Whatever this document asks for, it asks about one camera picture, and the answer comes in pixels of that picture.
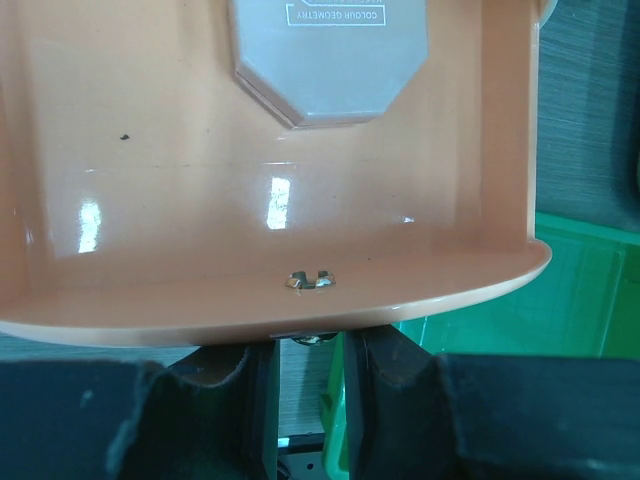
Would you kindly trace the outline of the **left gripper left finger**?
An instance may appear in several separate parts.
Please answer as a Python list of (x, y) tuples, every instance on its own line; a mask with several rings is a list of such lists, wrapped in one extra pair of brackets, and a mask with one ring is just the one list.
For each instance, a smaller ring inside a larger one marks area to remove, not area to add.
[(275, 342), (1, 365), (5, 479), (273, 479)]

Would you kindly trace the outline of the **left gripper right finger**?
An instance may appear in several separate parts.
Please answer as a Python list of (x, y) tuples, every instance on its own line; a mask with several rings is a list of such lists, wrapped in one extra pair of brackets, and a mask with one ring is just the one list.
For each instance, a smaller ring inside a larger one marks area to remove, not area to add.
[(344, 337), (354, 479), (635, 479), (639, 364), (433, 355), (391, 326)]

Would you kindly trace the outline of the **green plastic tray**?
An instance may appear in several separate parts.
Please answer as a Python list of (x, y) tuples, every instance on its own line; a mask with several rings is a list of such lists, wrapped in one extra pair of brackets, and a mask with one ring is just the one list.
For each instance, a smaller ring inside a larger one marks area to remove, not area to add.
[[(639, 237), (587, 222), (538, 214), (551, 247), (544, 272), (505, 296), (391, 326), (433, 355), (627, 359), (639, 364)], [(323, 466), (349, 474), (344, 337), (334, 350), (323, 399)]]

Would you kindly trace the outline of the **cream round drawer cabinet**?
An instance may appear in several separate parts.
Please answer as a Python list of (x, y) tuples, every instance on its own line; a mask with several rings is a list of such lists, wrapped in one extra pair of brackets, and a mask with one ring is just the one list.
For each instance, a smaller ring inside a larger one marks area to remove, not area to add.
[(236, 80), (231, 1), (1, 5), (1, 330), (298, 338), (447, 312), (549, 264), (535, 236), (551, 1), (424, 1), (381, 116), (291, 128)]

